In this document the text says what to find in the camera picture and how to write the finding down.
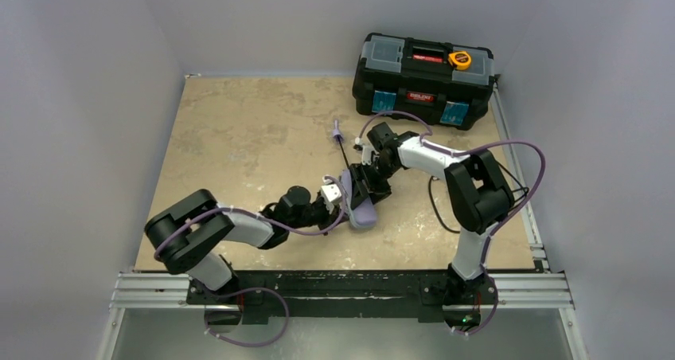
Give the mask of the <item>lavender umbrella case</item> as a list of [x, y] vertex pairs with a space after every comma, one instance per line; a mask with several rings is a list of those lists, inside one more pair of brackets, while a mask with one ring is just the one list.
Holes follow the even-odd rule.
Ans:
[[344, 169], [339, 177], [347, 194], [347, 215], [353, 229], [371, 229], [377, 223], [377, 212], [369, 195], [359, 205], [353, 200], [357, 194], [356, 182], [348, 169]]

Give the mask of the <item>lavender folding umbrella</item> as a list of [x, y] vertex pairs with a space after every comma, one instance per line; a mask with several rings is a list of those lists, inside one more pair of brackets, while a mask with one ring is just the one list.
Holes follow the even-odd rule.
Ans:
[[340, 149], [340, 152], [341, 152], [341, 156], [342, 156], [344, 164], [345, 164], [345, 168], [347, 170], [349, 170], [350, 169], [350, 162], [349, 162], [349, 159], [347, 157], [347, 154], [346, 154], [345, 148], [344, 148], [345, 138], [344, 138], [344, 135], [342, 134], [342, 132], [340, 130], [340, 123], [339, 123], [338, 119], [334, 119], [334, 121], [333, 121], [333, 129], [331, 131], [331, 139], [333, 140], [334, 143], [336, 143], [338, 145], [338, 147]]

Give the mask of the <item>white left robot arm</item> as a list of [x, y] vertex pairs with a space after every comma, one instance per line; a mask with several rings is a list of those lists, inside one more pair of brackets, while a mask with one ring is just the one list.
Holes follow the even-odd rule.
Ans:
[[172, 275], [187, 274], [217, 295], [239, 291], [232, 266], [214, 249], [222, 241], [269, 250], [285, 243], [292, 233], [326, 235], [345, 218], [349, 197], [336, 184], [323, 186], [317, 197], [302, 186], [292, 186], [277, 201], [257, 213], [217, 202], [206, 190], [197, 190], [152, 217], [144, 233], [154, 247], [154, 258]]

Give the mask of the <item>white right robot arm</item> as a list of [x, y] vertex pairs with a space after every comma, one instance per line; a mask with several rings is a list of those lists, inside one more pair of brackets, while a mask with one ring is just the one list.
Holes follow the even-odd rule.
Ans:
[[429, 142], [413, 131], [395, 133], [379, 123], [354, 140], [361, 162], [349, 166], [349, 212], [353, 225], [376, 221], [374, 206], [391, 193], [388, 180], [398, 170], [415, 169], [443, 181], [456, 221], [458, 248], [451, 274], [469, 282], [485, 272], [488, 236], [513, 207], [513, 192], [488, 150], [457, 151]]

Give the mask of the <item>black plastic toolbox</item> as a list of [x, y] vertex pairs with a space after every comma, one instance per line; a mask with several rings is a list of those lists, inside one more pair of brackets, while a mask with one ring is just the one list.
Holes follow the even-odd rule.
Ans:
[[[469, 69], [459, 71], [448, 54], [467, 51]], [[484, 47], [370, 33], [353, 80], [356, 110], [413, 114], [429, 125], [467, 131], [484, 117], [496, 83], [494, 55]]]

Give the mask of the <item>yellow tape measure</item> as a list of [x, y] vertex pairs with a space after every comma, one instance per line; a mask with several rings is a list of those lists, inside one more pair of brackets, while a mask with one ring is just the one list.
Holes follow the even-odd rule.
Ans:
[[456, 51], [448, 54], [448, 62], [459, 71], [465, 71], [472, 64], [472, 57], [467, 51]]

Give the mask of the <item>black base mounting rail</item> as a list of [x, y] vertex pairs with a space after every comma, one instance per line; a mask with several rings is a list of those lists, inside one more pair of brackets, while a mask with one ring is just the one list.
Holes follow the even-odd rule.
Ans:
[[188, 305], [234, 307], [245, 324], [271, 317], [416, 319], [449, 327], [476, 327], [494, 305], [497, 288], [480, 277], [467, 285], [446, 269], [427, 270], [243, 270], [220, 293], [196, 280]]

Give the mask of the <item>aluminium frame rail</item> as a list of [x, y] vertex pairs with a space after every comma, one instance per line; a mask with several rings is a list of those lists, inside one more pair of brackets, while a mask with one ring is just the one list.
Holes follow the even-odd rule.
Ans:
[[[529, 244], [534, 253], [535, 269], [531, 272], [523, 270], [498, 271], [485, 274], [483, 277], [494, 283], [497, 288], [494, 305], [487, 309], [481, 322], [472, 328], [449, 327], [451, 333], [461, 338], [472, 335], [480, 325], [488, 322], [499, 308], [516, 310], [555, 310], [563, 323], [564, 347], [570, 350], [573, 358], [582, 358], [583, 353], [571, 338], [574, 323], [572, 295], [567, 278], [562, 273], [552, 273], [548, 262], [532, 209], [528, 205], [522, 208], [524, 223], [527, 229]], [[130, 272], [119, 275], [111, 299], [111, 309], [107, 332], [99, 347], [98, 358], [113, 359], [121, 351], [120, 335], [126, 321], [133, 311], [201, 311], [207, 324], [215, 318], [226, 314], [235, 314], [234, 307], [218, 307], [209, 309], [206, 306], [188, 305], [186, 296], [192, 277], [181, 274], [171, 275], [167, 272]], [[282, 316], [289, 321], [292, 316]]]

